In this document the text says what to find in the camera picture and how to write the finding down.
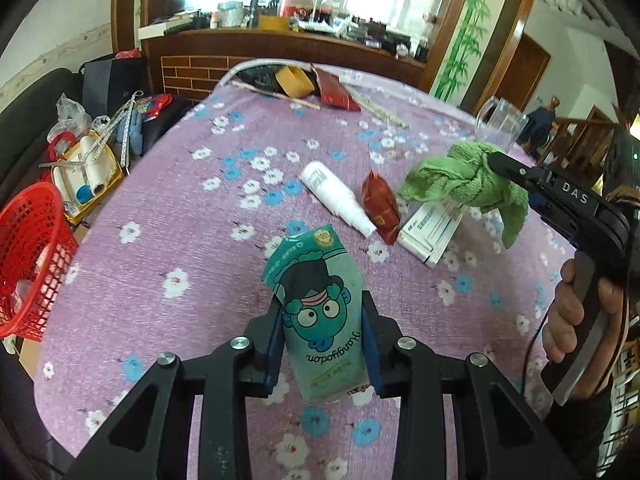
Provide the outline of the person's right hand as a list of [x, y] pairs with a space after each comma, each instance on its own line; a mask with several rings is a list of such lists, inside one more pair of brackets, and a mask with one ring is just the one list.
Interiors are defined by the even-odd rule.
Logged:
[[[542, 331], [542, 345], [548, 360], [561, 363], [577, 347], [576, 328], [582, 324], [585, 309], [575, 295], [575, 260], [566, 260], [561, 268], [561, 281], [555, 287], [547, 323]], [[627, 336], [628, 314], [625, 291], [607, 278], [598, 283], [600, 306], [608, 314], [608, 331], [593, 355], [570, 398], [586, 400], [605, 389], [610, 381], [613, 363], [620, 355], [621, 339]]]

